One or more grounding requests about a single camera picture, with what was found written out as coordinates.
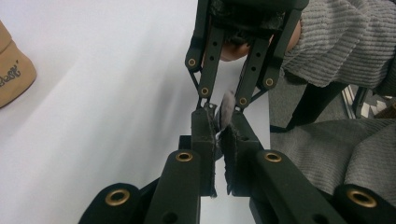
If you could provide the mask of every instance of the white background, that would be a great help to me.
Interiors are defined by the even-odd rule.
[[[0,223],[78,223],[101,189],[160,176],[191,134],[198,96],[184,57],[196,5],[0,0],[0,20],[38,73],[0,109]],[[236,88],[242,64],[220,64],[212,103]],[[267,95],[245,114],[269,148]],[[201,223],[253,223],[248,199],[226,195],[223,166]]]

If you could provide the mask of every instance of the metal rivet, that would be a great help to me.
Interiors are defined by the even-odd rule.
[[[180,152],[176,155],[178,161],[190,161],[192,160],[192,154],[188,152]]]
[[[265,154],[265,159],[268,161],[272,161],[272,162],[280,162],[282,161],[282,157],[280,157],[279,155],[277,155],[274,152],[268,152]]]
[[[358,205],[368,208],[376,207],[376,200],[372,196],[370,196],[369,194],[363,191],[357,189],[350,189],[346,193],[346,195],[352,202]]]
[[[267,79],[265,80],[265,84],[266,84],[267,86],[272,86],[272,85],[274,85],[274,81],[273,81],[271,78],[267,78]]]
[[[196,62],[194,59],[189,59],[189,66],[195,66]]]
[[[239,104],[241,104],[241,105],[245,105],[247,102],[248,102],[248,100],[245,97],[239,99]]]
[[[121,195],[121,197],[119,199],[114,199],[114,196],[116,194]],[[128,201],[130,196],[131,194],[127,189],[114,189],[107,194],[106,203],[110,206],[118,206],[123,203],[126,203],[126,201]]]
[[[208,88],[202,88],[202,89],[201,89],[201,93],[202,93],[203,95],[207,95],[207,94],[209,93],[209,89],[208,89]]]

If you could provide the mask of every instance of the robotic arm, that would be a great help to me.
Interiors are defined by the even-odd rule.
[[[344,185],[333,196],[315,189],[287,156],[263,150],[243,114],[276,85],[284,52],[307,4],[308,0],[199,0],[185,60],[198,91],[191,135],[180,136],[178,150],[169,155],[159,179],[142,189],[129,184],[103,189],[79,223],[199,223],[201,197],[216,197],[214,171],[220,149],[227,190],[250,197],[256,223],[394,223],[396,209],[368,189]],[[248,43],[250,51],[234,95],[231,123],[219,128],[217,106],[210,97],[225,41]],[[199,81],[196,73],[201,73]],[[255,88],[260,92],[253,95]]]

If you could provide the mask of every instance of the person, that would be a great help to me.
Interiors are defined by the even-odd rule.
[[[396,67],[395,47],[394,0],[310,0],[282,68],[318,87],[337,81],[374,89]],[[247,54],[247,45],[226,43],[221,59]]]
[[[282,64],[317,87],[333,82],[396,95],[394,0],[310,0]],[[249,46],[224,44],[223,61]],[[333,194],[342,184],[371,189],[396,206],[395,119],[331,120],[271,133],[271,149],[285,153],[318,189]]]

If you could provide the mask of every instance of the sweater sleeve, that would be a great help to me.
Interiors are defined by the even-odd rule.
[[[301,24],[284,69],[320,87],[340,81],[373,89],[385,78],[396,46],[393,2],[310,0]]]
[[[390,65],[387,76],[381,84],[375,88],[375,93],[379,95],[396,96],[396,58]]]

